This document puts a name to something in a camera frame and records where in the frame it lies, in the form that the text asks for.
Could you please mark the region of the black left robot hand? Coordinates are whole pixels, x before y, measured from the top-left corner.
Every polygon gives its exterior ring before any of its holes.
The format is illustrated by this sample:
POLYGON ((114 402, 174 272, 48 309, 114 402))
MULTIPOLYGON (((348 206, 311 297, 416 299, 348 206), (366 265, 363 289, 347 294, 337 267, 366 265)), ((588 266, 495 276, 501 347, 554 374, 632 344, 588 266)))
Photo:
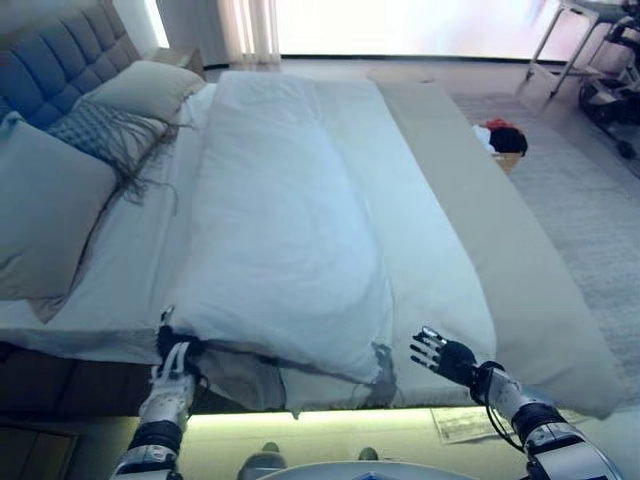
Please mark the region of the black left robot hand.
POLYGON ((196 337, 174 331, 170 320, 175 309, 174 305, 170 305, 161 313, 156 336, 156 351, 160 357, 160 363, 152 367, 151 379, 169 381, 190 378, 195 385, 198 385, 202 374, 195 364, 195 358, 201 353, 202 345, 196 337))

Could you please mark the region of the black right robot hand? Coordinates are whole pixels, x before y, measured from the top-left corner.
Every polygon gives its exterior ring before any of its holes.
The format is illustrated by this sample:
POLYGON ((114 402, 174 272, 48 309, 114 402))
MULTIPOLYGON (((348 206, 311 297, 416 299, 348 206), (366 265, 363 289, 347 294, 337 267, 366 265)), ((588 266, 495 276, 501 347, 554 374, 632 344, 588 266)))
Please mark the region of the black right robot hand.
POLYGON ((448 340, 430 327, 412 336, 410 359, 455 384, 470 387, 475 378, 476 358, 460 342, 448 340))

